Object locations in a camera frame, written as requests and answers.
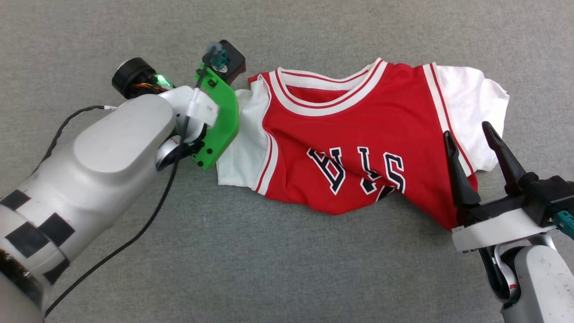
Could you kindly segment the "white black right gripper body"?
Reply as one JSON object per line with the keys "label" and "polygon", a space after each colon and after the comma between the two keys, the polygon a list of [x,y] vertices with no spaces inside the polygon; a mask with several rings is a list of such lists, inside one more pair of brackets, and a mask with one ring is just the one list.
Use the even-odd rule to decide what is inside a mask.
{"label": "white black right gripper body", "polygon": [[458,207],[459,226],[452,230],[458,252],[511,243],[546,233],[556,228],[553,223],[538,224],[523,210],[526,195],[504,196],[498,200]]}

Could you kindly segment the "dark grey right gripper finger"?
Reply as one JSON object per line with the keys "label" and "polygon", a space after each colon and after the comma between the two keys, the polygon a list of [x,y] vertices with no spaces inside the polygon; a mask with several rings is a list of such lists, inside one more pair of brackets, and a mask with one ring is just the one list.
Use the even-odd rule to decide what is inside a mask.
{"label": "dark grey right gripper finger", "polygon": [[504,190],[506,194],[521,194],[522,190],[519,186],[519,180],[526,174],[524,168],[490,122],[482,122],[482,129],[488,147],[496,154],[505,179]]}
{"label": "dark grey right gripper finger", "polygon": [[481,201],[479,194],[471,187],[465,170],[459,161],[459,149],[450,131],[444,132],[444,146],[449,181],[455,207],[470,207]]}

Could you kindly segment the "red basketball jersey white sleeves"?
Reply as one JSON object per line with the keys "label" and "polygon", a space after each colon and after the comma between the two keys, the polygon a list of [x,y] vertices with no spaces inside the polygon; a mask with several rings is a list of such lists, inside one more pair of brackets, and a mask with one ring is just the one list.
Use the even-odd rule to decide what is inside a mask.
{"label": "red basketball jersey white sleeves", "polygon": [[331,215],[392,192],[447,230],[457,227],[445,131],[472,189],[498,160],[482,122],[504,131],[510,96],[471,67],[377,58],[343,79],[277,68],[237,90],[239,132],[217,161],[222,186]]}

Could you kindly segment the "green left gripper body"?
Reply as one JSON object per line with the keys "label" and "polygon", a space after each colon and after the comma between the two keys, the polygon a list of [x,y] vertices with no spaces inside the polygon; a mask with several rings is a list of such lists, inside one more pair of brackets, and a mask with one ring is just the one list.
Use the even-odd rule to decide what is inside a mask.
{"label": "green left gripper body", "polygon": [[204,127],[193,150],[192,159],[204,170],[216,165],[239,130],[239,105],[235,91],[211,68],[197,70],[203,76],[202,90],[219,106],[214,126]]}

